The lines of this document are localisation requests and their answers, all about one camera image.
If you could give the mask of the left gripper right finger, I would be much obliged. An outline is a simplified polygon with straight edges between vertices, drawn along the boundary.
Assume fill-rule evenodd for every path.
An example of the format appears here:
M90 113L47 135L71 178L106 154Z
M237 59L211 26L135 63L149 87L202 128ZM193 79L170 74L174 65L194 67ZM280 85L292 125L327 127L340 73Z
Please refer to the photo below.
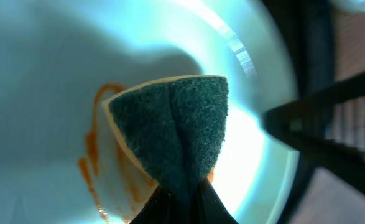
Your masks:
M194 224L238 224L208 179L203 180L195 192Z

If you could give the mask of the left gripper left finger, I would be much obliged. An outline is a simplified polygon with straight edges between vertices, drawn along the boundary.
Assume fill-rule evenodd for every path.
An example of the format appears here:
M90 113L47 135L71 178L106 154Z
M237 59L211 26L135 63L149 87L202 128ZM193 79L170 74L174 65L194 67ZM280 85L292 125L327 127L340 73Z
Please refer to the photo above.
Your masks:
M176 219L173 212L173 200L173 194L169 190L158 186L130 224L174 223Z

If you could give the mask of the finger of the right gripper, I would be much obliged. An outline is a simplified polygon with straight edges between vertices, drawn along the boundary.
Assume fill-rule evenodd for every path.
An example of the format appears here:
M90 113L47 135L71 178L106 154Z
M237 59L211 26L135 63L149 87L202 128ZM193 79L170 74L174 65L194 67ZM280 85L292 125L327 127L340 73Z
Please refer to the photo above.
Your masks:
M365 195L365 72L266 111L263 127Z

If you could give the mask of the green yellow sponge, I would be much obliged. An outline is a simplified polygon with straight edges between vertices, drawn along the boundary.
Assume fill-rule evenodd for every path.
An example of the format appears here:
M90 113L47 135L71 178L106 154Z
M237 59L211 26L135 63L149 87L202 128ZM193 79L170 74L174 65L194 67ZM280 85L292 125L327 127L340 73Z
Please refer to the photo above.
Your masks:
M221 152L226 77L195 75L143 83L103 101L120 145L151 178L188 200Z

